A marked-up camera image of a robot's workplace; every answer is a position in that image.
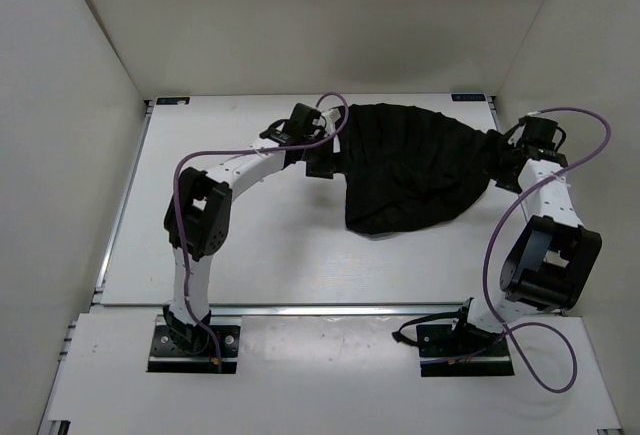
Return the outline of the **black pleated skirt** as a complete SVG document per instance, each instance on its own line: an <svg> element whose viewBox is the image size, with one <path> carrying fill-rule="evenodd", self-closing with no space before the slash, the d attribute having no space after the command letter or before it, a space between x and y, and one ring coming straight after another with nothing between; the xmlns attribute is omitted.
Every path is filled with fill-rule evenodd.
<svg viewBox="0 0 640 435"><path fill-rule="evenodd" d="M442 113L352 105L337 143L312 150L306 174L346 180L345 225L381 236L449 222L486 191L491 134Z"/></svg>

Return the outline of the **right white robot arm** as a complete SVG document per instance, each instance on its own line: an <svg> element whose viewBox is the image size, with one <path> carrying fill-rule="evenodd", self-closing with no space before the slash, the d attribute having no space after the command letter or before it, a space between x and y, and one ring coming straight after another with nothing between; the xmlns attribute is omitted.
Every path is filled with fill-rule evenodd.
<svg viewBox="0 0 640 435"><path fill-rule="evenodd" d="M467 300L448 331L449 346L471 355L524 316L573 308L602 248L573 206L561 148L566 132L532 112L504 133L487 133L485 171L497 187L517 194L512 211L526 224L502 265L499 283L482 281L482 296Z"/></svg>

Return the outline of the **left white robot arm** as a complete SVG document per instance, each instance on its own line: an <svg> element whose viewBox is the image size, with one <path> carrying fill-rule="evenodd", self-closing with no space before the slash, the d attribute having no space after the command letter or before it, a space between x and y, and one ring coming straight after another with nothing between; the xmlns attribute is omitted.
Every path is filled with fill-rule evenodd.
<svg viewBox="0 0 640 435"><path fill-rule="evenodd" d="M229 233L232 204L265 178L308 160L313 150L331 150L342 119L339 109L321 111L298 103L289 118L273 122L248 148L195 152L178 163L164 218L175 275L163 317L179 349L205 353L222 365L208 290L213 257Z"/></svg>

